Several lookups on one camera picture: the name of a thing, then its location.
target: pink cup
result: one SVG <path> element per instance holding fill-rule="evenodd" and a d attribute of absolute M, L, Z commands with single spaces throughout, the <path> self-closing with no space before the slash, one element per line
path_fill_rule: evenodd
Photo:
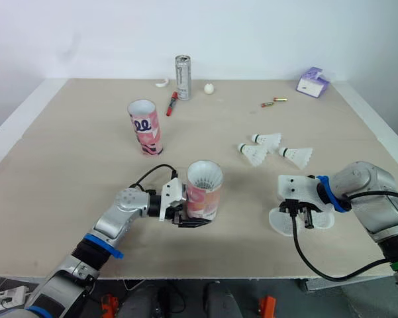
<path fill-rule="evenodd" d="M 155 104 L 147 99 L 137 99 L 128 105 L 128 113 L 143 153 L 149 156 L 161 154 L 163 147 Z"/>
<path fill-rule="evenodd" d="M 217 214 L 223 172 L 210 160 L 192 163 L 187 170 L 187 214 L 213 220 Z"/>

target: table edge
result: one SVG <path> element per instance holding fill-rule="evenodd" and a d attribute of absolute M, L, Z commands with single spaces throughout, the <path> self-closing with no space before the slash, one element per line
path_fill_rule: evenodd
<path fill-rule="evenodd" d="M 398 136 L 393 129 L 347 81 L 334 82 L 332 86 L 334 86 L 347 104 L 353 108 L 354 112 L 364 121 L 398 164 Z"/>
<path fill-rule="evenodd" d="M 67 81 L 45 79 L 0 126 L 0 162 Z"/>

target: black wire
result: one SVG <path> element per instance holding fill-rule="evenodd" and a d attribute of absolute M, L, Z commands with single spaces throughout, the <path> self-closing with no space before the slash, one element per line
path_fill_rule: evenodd
<path fill-rule="evenodd" d="M 4 299 L 1 300 L 0 305 L 1 305 L 4 309 L 10 309 L 10 308 L 11 308 L 11 307 L 9 307 L 9 308 L 8 308 L 8 307 L 5 307 L 5 306 L 3 305 L 3 302 L 4 302 Z"/>
<path fill-rule="evenodd" d="M 397 192 L 392 192 L 392 191 L 368 191 L 368 192 L 361 192 L 361 193 L 356 193 L 352 194 L 348 197 L 346 197 L 349 201 L 353 200 L 357 197 L 366 197 L 367 195 L 390 195 L 391 197 L 398 197 Z"/>
<path fill-rule="evenodd" d="M 343 282 L 345 280 L 348 280 L 350 278 L 353 278 L 359 274 L 362 274 L 363 272 L 366 272 L 367 270 L 369 270 L 370 268 L 373 268 L 375 266 L 384 264 L 384 263 L 388 263 L 389 261 L 386 259 L 382 259 L 382 260 L 376 260 L 375 262 L 372 262 L 358 270 L 355 270 L 353 273 L 350 273 L 346 276 L 341 276 L 341 277 L 332 277 L 332 276 L 328 276 L 322 272 L 320 272 L 319 270 L 317 270 L 306 258 L 306 256 L 303 254 L 300 245 L 299 245 L 299 240 L 297 239 L 297 224 L 296 224 L 296 216 L 291 215 L 291 222 L 293 223 L 293 239 L 294 239 L 294 245 L 296 246 L 296 250 L 299 253 L 301 259 L 305 262 L 305 264 L 307 265 L 307 267 L 309 267 L 314 273 L 318 274 L 320 277 L 325 278 L 326 280 L 330 280 L 332 282 Z"/>
<path fill-rule="evenodd" d="M 140 187 L 142 189 L 142 191 L 144 191 L 144 188 L 140 185 L 140 182 L 143 181 L 154 170 L 157 170 L 157 169 L 162 168 L 162 167 L 167 167 L 167 168 L 171 169 L 172 173 L 176 173 L 177 172 L 177 170 L 175 170 L 175 168 L 173 166 L 170 166 L 169 164 L 158 164 L 156 167 L 148 170 L 140 179 L 137 180 L 136 183 L 130 185 L 130 187 L 137 187 L 138 186 L 138 187 Z"/>
<path fill-rule="evenodd" d="M 134 187 L 139 187 L 141 191 L 145 192 L 144 188 L 142 187 L 141 184 L 134 184 Z"/>
<path fill-rule="evenodd" d="M 185 304 L 184 295 L 180 292 L 178 287 L 175 284 L 173 284 L 172 282 L 168 282 L 168 285 L 171 286 L 175 290 L 175 292 L 178 294 L 179 298 L 181 298 L 181 300 L 183 302 L 182 309 L 177 310 L 177 311 L 170 311 L 169 313 L 182 313 L 183 311 L 185 311 L 185 308 L 187 307 L 186 304 Z"/>

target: tissue box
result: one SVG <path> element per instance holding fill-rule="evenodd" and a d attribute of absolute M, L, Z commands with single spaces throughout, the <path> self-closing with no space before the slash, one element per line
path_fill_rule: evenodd
<path fill-rule="evenodd" d="M 330 83 L 321 77 L 322 73 L 320 68 L 310 68 L 300 77 L 296 91 L 316 98 L 321 96 Z"/>

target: white ball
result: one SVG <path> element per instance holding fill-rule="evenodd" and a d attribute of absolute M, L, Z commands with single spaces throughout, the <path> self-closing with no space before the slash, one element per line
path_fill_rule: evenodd
<path fill-rule="evenodd" d="M 206 84 L 205 85 L 205 93 L 206 94 L 208 94 L 208 95 L 210 95 L 210 94 L 212 94 L 213 93 L 213 91 L 214 91 L 215 89 L 214 89 L 214 87 L 213 87 L 213 84 Z"/>

